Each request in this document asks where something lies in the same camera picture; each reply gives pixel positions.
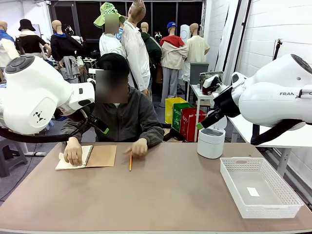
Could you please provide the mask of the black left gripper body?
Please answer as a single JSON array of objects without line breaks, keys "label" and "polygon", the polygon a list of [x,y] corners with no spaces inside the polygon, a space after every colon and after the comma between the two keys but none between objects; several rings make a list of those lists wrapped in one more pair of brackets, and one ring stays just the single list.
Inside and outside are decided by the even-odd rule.
[{"label": "black left gripper body", "polygon": [[89,116],[87,120],[87,124],[98,130],[103,129],[102,121],[98,117],[95,117],[95,116]]}]

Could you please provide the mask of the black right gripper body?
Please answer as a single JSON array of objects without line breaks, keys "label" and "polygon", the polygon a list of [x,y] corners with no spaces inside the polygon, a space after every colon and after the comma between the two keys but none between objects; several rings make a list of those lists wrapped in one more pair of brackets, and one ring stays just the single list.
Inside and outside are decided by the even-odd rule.
[{"label": "black right gripper body", "polygon": [[236,117],[240,114],[239,107],[232,97],[232,90],[230,86],[214,98],[215,109],[222,110],[222,114],[227,117]]}]

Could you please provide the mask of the person's right hand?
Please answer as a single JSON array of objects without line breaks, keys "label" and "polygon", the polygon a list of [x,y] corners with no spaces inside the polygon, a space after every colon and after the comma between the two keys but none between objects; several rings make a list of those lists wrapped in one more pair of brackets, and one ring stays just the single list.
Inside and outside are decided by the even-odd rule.
[{"label": "person's right hand", "polygon": [[82,165],[82,146],[77,138],[68,139],[63,156],[64,160],[73,166]]}]

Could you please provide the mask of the person's left hand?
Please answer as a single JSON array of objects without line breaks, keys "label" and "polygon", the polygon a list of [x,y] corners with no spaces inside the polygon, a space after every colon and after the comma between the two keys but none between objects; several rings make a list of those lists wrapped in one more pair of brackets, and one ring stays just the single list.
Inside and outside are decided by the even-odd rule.
[{"label": "person's left hand", "polygon": [[146,156],[148,153],[147,140],[145,138],[140,138],[135,141],[124,153],[131,154],[133,157]]}]

